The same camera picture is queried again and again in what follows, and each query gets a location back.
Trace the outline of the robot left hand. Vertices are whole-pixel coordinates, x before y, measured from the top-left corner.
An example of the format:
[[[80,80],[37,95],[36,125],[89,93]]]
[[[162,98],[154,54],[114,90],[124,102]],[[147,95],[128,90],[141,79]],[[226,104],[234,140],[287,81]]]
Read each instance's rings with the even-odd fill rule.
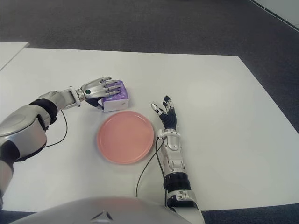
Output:
[[[101,77],[90,81],[79,89],[83,94],[83,100],[93,107],[103,110],[104,107],[99,103],[102,98],[114,96],[121,91],[121,84],[118,80],[111,77]]]

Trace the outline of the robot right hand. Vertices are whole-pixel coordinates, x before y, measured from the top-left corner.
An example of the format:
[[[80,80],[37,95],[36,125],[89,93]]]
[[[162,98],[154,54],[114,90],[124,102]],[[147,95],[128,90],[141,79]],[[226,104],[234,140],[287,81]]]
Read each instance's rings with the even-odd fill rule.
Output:
[[[163,123],[164,129],[176,130],[177,116],[174,104],[169,96],[164,97],[163,105],[166,111],[162,110],[154,103],[151,104],[151,108],[160,118],[161,122]]]

